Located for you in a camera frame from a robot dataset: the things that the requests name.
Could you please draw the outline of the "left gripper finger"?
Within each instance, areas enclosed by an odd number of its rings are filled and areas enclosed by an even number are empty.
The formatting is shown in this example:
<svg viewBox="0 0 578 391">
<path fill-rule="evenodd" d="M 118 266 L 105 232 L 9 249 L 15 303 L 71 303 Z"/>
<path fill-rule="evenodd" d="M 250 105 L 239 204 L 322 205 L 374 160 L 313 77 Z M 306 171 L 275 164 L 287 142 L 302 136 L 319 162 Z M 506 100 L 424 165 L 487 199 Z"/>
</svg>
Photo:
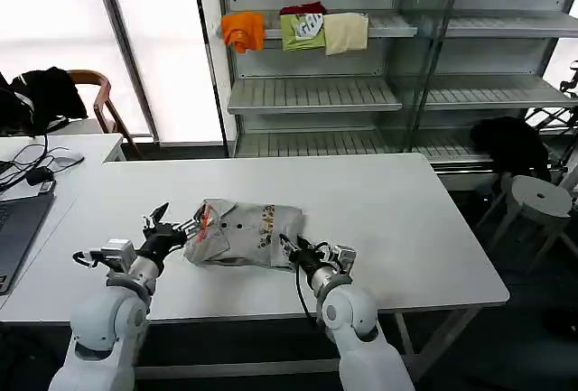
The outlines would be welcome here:
<svg viewBox="0 0 578 391">
<path fill-rule="evenodd" d="M 172 226 L 176 231 L 183 232 L 187 238 L 196 237 L 199 233 L 205 231 L 211 224 L 212 217 L 199 210 L 190 219 Z"/>
<path fill-rule="evenodd" d="M 143 216 L 143 229 L 156 229 L 161 223 L 163 215 L 167 211 L 169 203 L 165 202 L 163 205 L 155 208 L 149 215 Z"/>
</svg>

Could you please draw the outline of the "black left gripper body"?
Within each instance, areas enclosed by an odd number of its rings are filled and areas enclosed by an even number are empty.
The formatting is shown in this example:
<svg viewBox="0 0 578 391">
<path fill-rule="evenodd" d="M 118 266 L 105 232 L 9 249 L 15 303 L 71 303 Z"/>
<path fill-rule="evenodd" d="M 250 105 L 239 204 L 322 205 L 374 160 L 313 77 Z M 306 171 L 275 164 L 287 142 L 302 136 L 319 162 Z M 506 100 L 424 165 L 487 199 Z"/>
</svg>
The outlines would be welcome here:
<svg viewBox="0 0 578 391">
<path fill-rule="evenodd" d="M 148 259 L 165 259 L 174 249 L 183 247 L 186 234 L 175 224 L 159 223 L 144 234 L 140 256 Z"/>
</svg>

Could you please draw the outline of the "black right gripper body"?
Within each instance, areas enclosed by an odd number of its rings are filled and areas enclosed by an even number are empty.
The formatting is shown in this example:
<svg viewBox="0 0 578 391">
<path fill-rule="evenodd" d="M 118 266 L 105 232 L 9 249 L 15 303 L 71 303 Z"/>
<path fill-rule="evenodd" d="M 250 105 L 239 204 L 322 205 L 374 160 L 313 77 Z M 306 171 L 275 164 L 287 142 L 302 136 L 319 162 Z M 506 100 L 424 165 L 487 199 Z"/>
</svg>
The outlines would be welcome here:
<svg viewBox="0 0 578 391">
<path fill-rule="evenodd" d="M 322 267 L 321 255 L 314 249 L 297 249 L 290 253 L 289 260 L 302 268 L 306 274 L 315 274 Z"/>
</svg>

